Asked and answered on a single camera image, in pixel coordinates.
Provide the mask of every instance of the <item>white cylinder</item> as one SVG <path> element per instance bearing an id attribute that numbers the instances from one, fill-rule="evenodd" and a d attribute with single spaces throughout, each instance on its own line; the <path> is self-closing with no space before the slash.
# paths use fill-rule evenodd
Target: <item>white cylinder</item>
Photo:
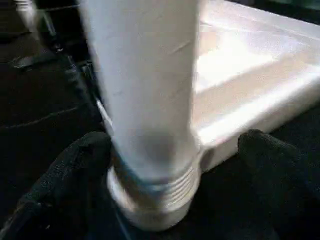
<path id="1" fill-rule="evenodd" d="M 148 213 L 157 214 L 168 204 L 177 210 L 173 199 L 171 203 L 166 199 L 166 204 L 162 199 L 181 195 L 179 201 L 185 202 L 186 196 L 190 203 L 199 182 L 198 163 L 195 165 L 198 148 L 190 131 L 198 1 L 81 3 L 103 104 L 112 121 L 112 141 L 123 168 L 121 173 L 115 169 L 115 175 L 121 174 L 123 179 L 127 173 L 121 184 L 126 192 L 128 186 L 129 192 L 138 189 L 133 195 L 128 193 L 133 201 L 139 193 L 144 194 L 142 198 L 147 195 L 153 199 L 157 192 Z M 171 184 L 190 169 L 193 173 L 186 178 L 187 183 Z M 124 214 L 132 215 L 125 213 L 128 207 L 121 206 L 123 197 L 118 196 L 116 187 L 109 184 L 109 188 Z M 135 208 L 143 209 L 144 204 Z M 145 228 L 164 229 L 173 222 Z"/>

